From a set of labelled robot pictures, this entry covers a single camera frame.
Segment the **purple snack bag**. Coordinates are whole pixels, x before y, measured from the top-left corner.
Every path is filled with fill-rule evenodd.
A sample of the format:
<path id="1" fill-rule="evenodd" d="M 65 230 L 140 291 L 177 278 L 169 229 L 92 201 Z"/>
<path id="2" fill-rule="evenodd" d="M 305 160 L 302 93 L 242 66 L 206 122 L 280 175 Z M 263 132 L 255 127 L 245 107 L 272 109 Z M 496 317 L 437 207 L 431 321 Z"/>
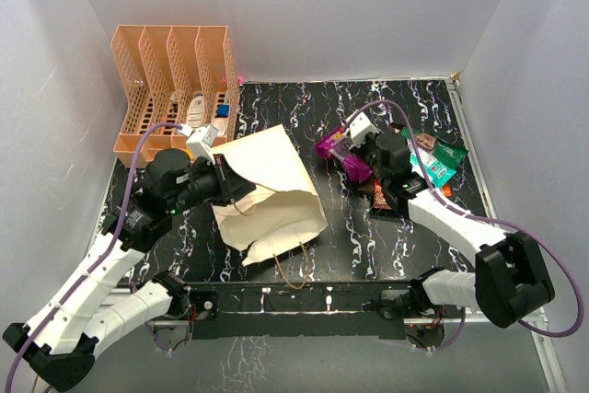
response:
<path id="1" fill-rule="evenodd" d="M 315 144 L 319 157 L 339 161 L 350 181 L 364 182 L 372 176 L 372 170 L 352 153 L 352 148 L 351 139 L 341 128 L 333 130 Z"/>

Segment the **brown Kettle chips bag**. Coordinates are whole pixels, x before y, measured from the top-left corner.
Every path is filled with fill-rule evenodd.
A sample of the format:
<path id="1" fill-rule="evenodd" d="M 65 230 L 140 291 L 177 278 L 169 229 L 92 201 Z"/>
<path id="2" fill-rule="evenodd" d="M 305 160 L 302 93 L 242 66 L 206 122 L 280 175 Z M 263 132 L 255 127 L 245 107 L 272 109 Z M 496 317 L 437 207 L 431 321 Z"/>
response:
<path id="1" fill-rule="evenodd" d="M 404 126 L 399 123 L 391 122 L 387 128 L 390 132 L 401 133 L 404 129 Z M 374 183 L 375 177 L 371 175 L 369 178 L 361 182 L 356 187 L 356 190 L 359 191 L 361 194 L 372 194 L 374 192 Z"/>

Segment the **brown paper bag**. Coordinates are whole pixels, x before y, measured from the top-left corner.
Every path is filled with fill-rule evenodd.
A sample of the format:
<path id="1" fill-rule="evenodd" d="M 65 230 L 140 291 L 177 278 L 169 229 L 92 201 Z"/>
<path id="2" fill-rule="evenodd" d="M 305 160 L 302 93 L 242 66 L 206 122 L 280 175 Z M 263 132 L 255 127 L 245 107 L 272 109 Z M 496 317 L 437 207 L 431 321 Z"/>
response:
<path id="1" fill-rule="evenodd" d="M 282 125 L 218 145 L 213 152 L 255 185 L 243 199 L 213 207 L 222 240 L 244 254 L 244 267 L 275 260 L 328 226 L 318 191 Z"/>

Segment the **orange chips bag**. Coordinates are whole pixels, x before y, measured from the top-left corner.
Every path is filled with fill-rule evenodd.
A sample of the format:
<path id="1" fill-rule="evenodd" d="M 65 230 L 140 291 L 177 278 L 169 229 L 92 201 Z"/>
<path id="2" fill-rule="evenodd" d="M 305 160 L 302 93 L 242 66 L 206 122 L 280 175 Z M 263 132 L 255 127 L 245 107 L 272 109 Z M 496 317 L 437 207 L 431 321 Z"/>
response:
<path id="1" fill-rule="evenodd" d="M 380 183 L 374 180 L 372 186 L 372 209 L 377 212 L 380 211 L 389 215 L 398 216 L 399 212 L 388 205 Z"/>

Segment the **green snack bag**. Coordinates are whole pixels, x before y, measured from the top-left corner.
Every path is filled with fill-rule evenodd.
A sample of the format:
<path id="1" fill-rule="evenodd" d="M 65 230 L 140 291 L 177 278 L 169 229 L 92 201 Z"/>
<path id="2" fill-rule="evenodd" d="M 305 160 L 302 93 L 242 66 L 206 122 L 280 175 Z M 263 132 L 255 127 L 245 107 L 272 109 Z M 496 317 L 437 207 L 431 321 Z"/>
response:
<path id="1" fill-rule="evenodd" d="M 429 133 L 415 131 L 414 138 L 422 163 L 427 167 L 435 159 L 448 168 L 457 169 L 468 154 L 466 149 L 448 144 Z"/>

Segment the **teal snack pack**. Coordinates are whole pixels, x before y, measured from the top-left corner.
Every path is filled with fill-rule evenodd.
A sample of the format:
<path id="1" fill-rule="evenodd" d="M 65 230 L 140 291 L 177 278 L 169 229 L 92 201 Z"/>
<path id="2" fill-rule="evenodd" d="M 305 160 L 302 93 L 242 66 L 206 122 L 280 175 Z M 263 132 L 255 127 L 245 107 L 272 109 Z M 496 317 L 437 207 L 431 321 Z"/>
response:
<path id="1" fill-rule="evenodd" d="M 427 153 L 421 148 L 418 149 L 418 152 L 430 182 L 435 188 L 442 188 L 455 176 L 456 170 L 449 167 L 441 160 L 438 160 L 435 156 Z M 410 149 L 410 163 L 411 170 L 423 178 L 424 174 L 413 148 Z"/>

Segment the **orange candy pack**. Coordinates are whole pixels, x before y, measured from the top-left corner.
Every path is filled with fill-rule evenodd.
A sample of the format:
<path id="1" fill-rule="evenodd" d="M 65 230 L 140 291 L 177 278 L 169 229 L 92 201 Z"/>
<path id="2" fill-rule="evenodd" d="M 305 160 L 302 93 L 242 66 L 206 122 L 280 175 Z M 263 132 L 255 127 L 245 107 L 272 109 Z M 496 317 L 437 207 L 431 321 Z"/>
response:
<path id="1" fill-rule="evenodd" d="M 443 191 L 443 194 L 446 198 L 450 198 L 453 195 L 453 191 L 452 188 L 450 187 L 449 184 L 445 184 L 441 190 Z"/>

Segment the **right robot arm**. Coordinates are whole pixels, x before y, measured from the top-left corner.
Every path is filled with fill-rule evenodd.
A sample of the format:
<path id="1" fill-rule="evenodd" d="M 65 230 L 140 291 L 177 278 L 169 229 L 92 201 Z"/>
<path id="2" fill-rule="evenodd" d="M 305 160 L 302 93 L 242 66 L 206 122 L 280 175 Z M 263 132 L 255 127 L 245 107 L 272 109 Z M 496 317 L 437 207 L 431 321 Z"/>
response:
<path id="1" fill-rule="evenodd" d="M 352 152 L 372 170 L 394 212 L 434 232 L 474 268 L 434 268 L 413 279 L 408 297 L 417 314 L 429 317 L 442 306 L 466 307 L 505 329 L 554 299 L 538 243 L 521 231 L 508 233 L 473 220 L 443 194 L 431 191 L 413 171 L 402 134 L 355 137 Z"/>

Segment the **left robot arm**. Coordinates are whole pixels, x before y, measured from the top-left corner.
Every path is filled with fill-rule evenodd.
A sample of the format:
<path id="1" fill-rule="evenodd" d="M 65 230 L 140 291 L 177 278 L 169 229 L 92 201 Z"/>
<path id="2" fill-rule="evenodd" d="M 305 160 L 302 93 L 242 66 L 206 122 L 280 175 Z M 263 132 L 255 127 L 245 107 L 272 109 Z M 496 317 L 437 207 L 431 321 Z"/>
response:
<path id="1" fill-rule="evenodd" d="M 181 318 L 189 288 L 161 272 L 116 304 L 102 304 L 123 276 L 172 228 L 173 218 L 203 203 L 229 206 L 256 186 L 222 155 L 191 161 L 179 149 L 158 152 L 121 205 L 104 219 L 94 245 L 42 310 L 10 324 L 4 341 L 57 392 L 78 385 L 114 342 L 153 318 Z"/>

